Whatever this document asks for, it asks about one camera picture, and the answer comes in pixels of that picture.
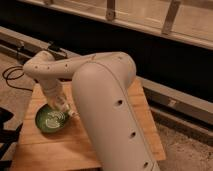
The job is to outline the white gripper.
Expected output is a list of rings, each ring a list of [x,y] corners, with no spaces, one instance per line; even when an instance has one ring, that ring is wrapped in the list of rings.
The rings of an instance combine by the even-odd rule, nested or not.
[[[66,97],[63,93],[62,84],[59,80],[42,80],[41,83],[42,92],[45,95],[49,106],[54,110],[59,110],[56,106],[58,99],[65,99]],[[63,101],[62,110],[64,112],[69,111],[70,105],[67,101]]]

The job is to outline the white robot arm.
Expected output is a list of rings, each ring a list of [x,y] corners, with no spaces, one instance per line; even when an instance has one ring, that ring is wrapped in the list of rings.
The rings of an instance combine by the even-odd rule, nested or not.
[[[136,78],[131,56],[103,52],[56,60],[43,50],[23,70],[61,111],[69,105],[60,81],[72,81],[74,104],[103,171],[160,171],[128,97]]]

